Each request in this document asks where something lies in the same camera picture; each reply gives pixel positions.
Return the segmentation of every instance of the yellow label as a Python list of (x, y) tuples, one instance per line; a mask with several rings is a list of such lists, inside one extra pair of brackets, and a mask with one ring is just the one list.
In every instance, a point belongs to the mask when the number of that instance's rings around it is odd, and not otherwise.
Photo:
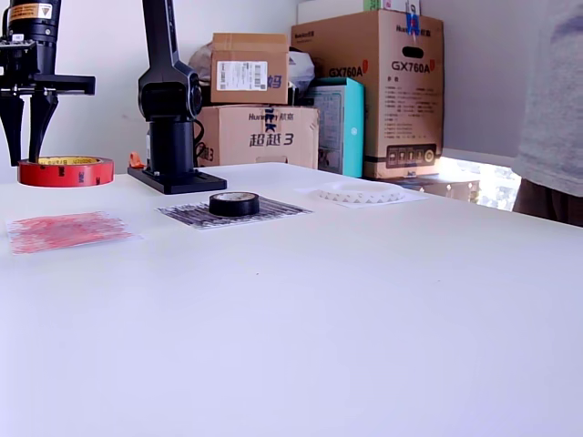
[(98, 164), (100, 162), (100, 159), (88, 157), (53, 157), (38, 159), (38, 164), (41, 166), (84, 166), (86, 164)]
[(44, 19), (53, 18), (53, 6), (49, 3), (29, 3), (18, 5), (10, 9), (9, 22), (26, 19)]

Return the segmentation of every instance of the white tape roll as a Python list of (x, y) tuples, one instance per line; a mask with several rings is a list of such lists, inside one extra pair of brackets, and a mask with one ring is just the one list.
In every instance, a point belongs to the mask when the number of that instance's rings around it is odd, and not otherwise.
[(333, 182), (318, 189), (320, 198), (332, 202), (377, 204), (391, 203), (404, 198), (401, 187), (382, 182)]

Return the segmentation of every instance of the gray shirt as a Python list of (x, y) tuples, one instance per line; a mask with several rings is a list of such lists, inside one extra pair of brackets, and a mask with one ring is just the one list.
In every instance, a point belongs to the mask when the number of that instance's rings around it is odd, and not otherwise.
[(548, 2), (514, 171), (583, 197), (583, 1)]

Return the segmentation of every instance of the tape roll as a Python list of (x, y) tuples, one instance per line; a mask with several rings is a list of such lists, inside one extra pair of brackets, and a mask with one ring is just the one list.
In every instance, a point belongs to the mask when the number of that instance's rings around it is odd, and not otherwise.
[(404, 198), (404, 189), (382, 182), (334, 182), (321, 187), (317, 194), (332, 202), (353, 204), (391, 203)]
[(259, 211), (259, 196), (253, 193), (220, 193), (210, 197), (209, 212), (215, 216), (254, 216)]
[(51, 157), (18, 164), (18, 181), (31, 187), (94, 187), (113, 181), (113, 174), (114, 162), (105, 158)]

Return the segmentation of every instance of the robotic arm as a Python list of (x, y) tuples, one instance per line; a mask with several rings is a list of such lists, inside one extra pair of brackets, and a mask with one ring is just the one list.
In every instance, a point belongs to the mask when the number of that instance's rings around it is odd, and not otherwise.
[(61, 94), (95, 94), (95, 78), (55, 75), (61, 0), (11, 0), (0, 38), (0, 119), (16, 167), (21, 160), (21, 128), (30, 96), (28, 160), (37, 162), (46, 129)]
[[(139, 107), (150, 124), (151, 157), (128, 173), (165, 194), (225, 189), (227, 182), (195, 169), (193, 122), (200, 112), (199, 78), (179, 60), (172, 0), (143, 0), (150, 68), (139, 80)], [(28, 160), (39, 158), (62, 94), (94, 95), (95, 78), (55, 75), (61, 0), (11, 0), (0, 38), (0, 119), (10, 160), (21, 160), (22, 96), (31, 96)]]
[(139, 108), (149, 122), (149, 167), (128, 173), (165, 194), (225, 189), (195, 169), (193, 122), (202, 107), (199, 77), (179, 60), (172, 0), (143, 0), (149, 70), (139, 80)]

